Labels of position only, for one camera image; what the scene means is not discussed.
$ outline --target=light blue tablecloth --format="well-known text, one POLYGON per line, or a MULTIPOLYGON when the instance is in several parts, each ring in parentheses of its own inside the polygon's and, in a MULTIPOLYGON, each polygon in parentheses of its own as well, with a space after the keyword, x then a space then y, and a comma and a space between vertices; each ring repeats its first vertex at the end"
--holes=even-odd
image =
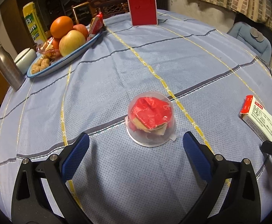
MULTIPOLYGON (((92 222, 177 224, 206 185, 182 146, 189 130, 203 143, 195 124, 215 153, 251 160, 262 218, 270 212, 272 159, 261 153, 261 140, 239 117, 250 94, 272 114, 270 74, 242 42, 209 25, 162 10, 158 22, 132 27, 129 14, 109 18, 105 24, 112 32, 104 32, 83 56, 7 92, 0 110, 0 208, 6 215, 11 216, 22 159, 58 154, 66 140, 70 144, 86 131, 90 148, 68 186, 92 222), (128 136, 128 104, 147 91, 167 96, 171 91, 181 103, 172 101, 174 142, 146 148, 128 136)), ((213 214, 226 192, 227 186, 213 214)))

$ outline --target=fruit plate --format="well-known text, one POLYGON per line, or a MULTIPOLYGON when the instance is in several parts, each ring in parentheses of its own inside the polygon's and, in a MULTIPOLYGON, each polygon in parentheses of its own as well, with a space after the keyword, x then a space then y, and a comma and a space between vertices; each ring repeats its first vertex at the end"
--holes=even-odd
POLYGON ((77 58, 79 55, 83 54, 84 52, 87 51, 87 49, 92 46, 94 44, 94 42, 96 42, 96 40, 102 35, 103 30, 99 31, 95 37, 93 37, 89 42, 85 43, 84 45, 82 45, 81 47, 79 47, 78 49, 74 50, 72 53, 70 53, 69 55, 67 55, 66 57, 62 57, 60 59, 58 59, 57 61, 54 61, 49 67, 47 67, 46 69, 39 71, 35 74, 31 73, 31 67, 34 63, 37 62, 37 60, 42 56, 42 54, 37 54, 37 58, 33 61, 33 63, 30 65, 30 67, 28 68, 27 71, 27 77, 32 78, 32 77, 42 77, 42 76, 46 76, 50 73, 52 73, 53 71, 58 70, 59 68, 63 67, 64 65, 68 64, 69 62, 71 62, 73 59, 77 58))

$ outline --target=red wrapper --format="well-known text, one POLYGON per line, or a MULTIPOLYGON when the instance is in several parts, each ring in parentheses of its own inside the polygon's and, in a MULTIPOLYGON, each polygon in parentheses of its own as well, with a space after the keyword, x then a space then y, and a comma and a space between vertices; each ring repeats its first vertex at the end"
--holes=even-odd
POLYGON ((131 110, 131 120, 137 118, 149 130, 168 123, 171 116, 170 105, 155 97, 137 99, 131 110))
POLYGON ((99 12, 99 14, 95 16, 91 21, 86 42, 90 41, 102 27, 103 27, 103 14, 99 12))

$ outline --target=clear plastic container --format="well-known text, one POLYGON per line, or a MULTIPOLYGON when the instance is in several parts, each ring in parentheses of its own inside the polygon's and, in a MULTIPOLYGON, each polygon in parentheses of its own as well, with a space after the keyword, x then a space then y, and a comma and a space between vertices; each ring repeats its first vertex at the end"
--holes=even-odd
POLYGON ((173 106, 163 94, 141 93, 128 107, 126 126, 129 136, 141 146, 157 147, 175 131, 173 106))

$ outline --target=blue cushion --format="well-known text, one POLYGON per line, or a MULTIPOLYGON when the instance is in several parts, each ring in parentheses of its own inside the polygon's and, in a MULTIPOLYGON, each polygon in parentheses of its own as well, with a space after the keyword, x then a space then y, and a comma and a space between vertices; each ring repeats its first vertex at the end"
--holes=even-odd
POLYGON ((233 25, 233 27, 227 32, 230 36, 242 41, 247 45, 252 51, 254 51, 261 59, 263 59, 268 64, 271 60, 272 47, 269 40, 264 37, 262 42, 258 42, 251 34, 251 26, 238 22, 233 25))

